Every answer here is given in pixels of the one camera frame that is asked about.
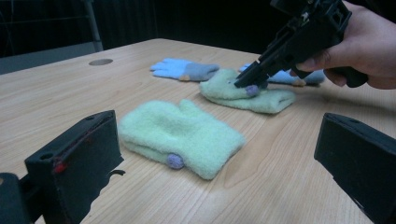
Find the wooden table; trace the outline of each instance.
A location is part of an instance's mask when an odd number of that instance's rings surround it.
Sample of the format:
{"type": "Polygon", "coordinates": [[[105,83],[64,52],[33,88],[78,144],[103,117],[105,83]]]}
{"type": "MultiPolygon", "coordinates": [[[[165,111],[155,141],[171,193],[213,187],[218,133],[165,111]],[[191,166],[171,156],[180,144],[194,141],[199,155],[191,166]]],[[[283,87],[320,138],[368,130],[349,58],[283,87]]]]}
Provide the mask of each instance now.
{"type": "Polygon", "coordinates": [[[208,102],[198,83],[154,77],[166,57],[237,69],[259,55],[165,39],[111,49],[0,76],[0,172],[26,175],[23,160],[79,120],[114,109],[118,120],[150,100],[194,101],[247,139],[212,181],[174,171],[121,147],[125,161],[83,223],[371,223],[314,160],[322,116],[358,119],[396,137],[396,91],[294,88],[277,115],[208,102]],[[111,59],[105,65],[89,65],[111,59]]]}

